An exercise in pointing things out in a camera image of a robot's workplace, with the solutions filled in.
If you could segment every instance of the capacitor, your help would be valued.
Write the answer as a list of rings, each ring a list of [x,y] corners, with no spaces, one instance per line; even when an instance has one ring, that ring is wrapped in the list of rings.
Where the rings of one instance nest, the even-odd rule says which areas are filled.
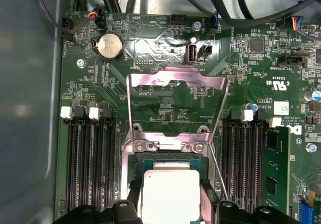
[[[304,94],[304,99],[308,102],[311,102],[311,101],[319,101],[321,100],[321,91],[307,91],[305,94]]]
[[[114,33],[102,35],[97,41],[93,41],[92,47],[101,58],[107,61],[118,60],[124,51],[124,43],[121,38]]]
[[[256,111],[258,111],[259,106],[257,104],[255,104],[255,103],[248,103],[248,104],[246,104],[245,108],[246,109],[250,109],[253,112],[256,112]]]

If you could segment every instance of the sticker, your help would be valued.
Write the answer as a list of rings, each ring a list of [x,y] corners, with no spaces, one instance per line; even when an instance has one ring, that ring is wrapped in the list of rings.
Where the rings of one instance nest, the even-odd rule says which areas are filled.
[[[289,102],[274,101],[274,115],[289,115]]]

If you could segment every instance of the black dimm slot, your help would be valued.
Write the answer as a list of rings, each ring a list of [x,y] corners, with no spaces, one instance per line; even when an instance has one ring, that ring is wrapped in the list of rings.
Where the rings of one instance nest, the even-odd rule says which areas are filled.
[[[106,192],[106,187],[105,187],[105,163],[106,163],[106,144],[105,144],[105,138],[106,138],[106,129],[103,127],[102,132],[101,132],[101,165],[100,165],[100,182],[99,182],[99,201],[100,201],[100,211],[104,211],[106,206],[105,206],[105,192]]]
[[[68,154],[67,154],[67,211],[75,208],[75,187],[76,187],[76,149],[77,149],[77,125],[69,125]]]
[[[79,147],[79,205],[87,204],[88,192],[88,168],[89,168],[89,146],[90,146],[90,129],[89,125],[85,124],[82,127],[80,135]]]
[[[226,191],[230,194],[229,176],[228,176],[228,145],[229,145],[229,123],[225,123],[222,131],[222,145],[221,145],[221,174],[224,180]]]
[[[250,168],[250,176],[251,176],[251,184],[250,184],[250,206],[251,206],[251,213],[253,213],[255,207],[257,206],[256,203],[256,159],[257,159],[257,143],[256,143],[256,135],[257,135],[257,128],[252,128],[251,139],[252,139],[252,147],[251,147],[251,168]]]
[[[239,126],[235,127],[235,181],[234,181],[234,189],[235,189],[235,195],[233,198],[233,201],[239,203],[239,198],[241,196],[241,159],[243,156],[243,151],[242,151],[242,145],[240,145],[240,140],[242,138],[242,128]]]
[[[252,154],[252,128],[246,128],[246,157],[245,157],[245,181],[244,181],[244,205],[245,210],[250,208],[250,186],[251,186],[251,154]]]
[[[95,150],[95,130],[96,126],[90,126],[90,146],[89,146],[89,166],[88,166],[88,190],[87,205],[93,205],[93,183],[94,183],[94,150]]]
[[[95,127],[95,146],[94,146],[94,176],[93,176],[93,205],[100,207],[100,173],[101,173],[101,137],[102,137],[103,127]]]
[[[246,191],[246,186],[245,186],[245,183],[246,183],[246,180],[247,180],[247,176],[246,176],[246,158],[247,158],[247,145],[248,145],[248,142],[247,142],[247,124],[244,124],[243,125],[243,128],[242,128],[242,140],[239,145],[242,147],[242,153],[243,155],[241,155],[241,166],[242,166],[242,169],[241,169],[241,181],[240,181],[240,189],[241,189],[241,195],[239,197],[239,203],[240,205],[242,206],[243,209],[245,209],[245,191]]]
[[[230,128],[230,137],[231,137],[231,149],[230,149],[230,171],[229,171],[229,176],[230,176],[230,181],[231,181],[231,196],[234,196],[234,179],[235,179],[235,127],[231,126]]]
[[[115,142],[115,131],[114,125],[111,123],[108,126],[107,132],[107,189],[106,189],[106,202],[110,203],[114,199],[114,171],[115,171],[115,154],[116,154],[116,142]]]
[[[261,186],[262,186],[262,162],[263,162],[263,147],[265,145],[265,128],[258,128],[257,135],[257,173],[256,173],[256,186],[257,186],[257,194],[256,194],[256,203],[261,204]]]

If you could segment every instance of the metal screw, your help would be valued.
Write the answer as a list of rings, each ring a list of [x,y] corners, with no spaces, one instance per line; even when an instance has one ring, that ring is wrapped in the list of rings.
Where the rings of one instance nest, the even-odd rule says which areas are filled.
[[[232,207],[232,203],[230,203],[230,202],[224,202],[224,203],[223,203],[223,206],[225,206],[225,207]]]
[[[196,32],[199,32],[202,29],[202,23],[200,22],[193,22],[192,29]]]
[[[84,209],[83,211],[82,211],[83,213],[89,213],[89,212],[91,212],[91,209]]]
[[[86,61],[84,59],[77,60],[77,67],[84,68],[86,66]]]
[[[145,150],[147,150],[147,145],[145,142],[139,141],[135,143],[135,148],[139,152],[144,152]]]
[[[314,153],[317,150],[317,146],[313,143],[308,143],[305,147],[306,151],[309,153]]]
[[[261,212],[263,212],[265,214],[270,214],[271,213],[271,211],[266,207],[261,208]]]
[[[194,150],[196,153],[201,153],[204,151],[204,145],[202,143],[196,143],[194,145]]]

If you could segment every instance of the white label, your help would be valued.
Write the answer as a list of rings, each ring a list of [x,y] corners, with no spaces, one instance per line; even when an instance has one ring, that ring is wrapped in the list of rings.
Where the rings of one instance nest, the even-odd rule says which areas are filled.
[[[284,83],[284,81],[273,81],[273,88],[276,91],[287,91],[287,87],[289,86],[290,83],[286,82],[286,85]]]
[[[274,115],[289,115],[289,102],[274,101]]]

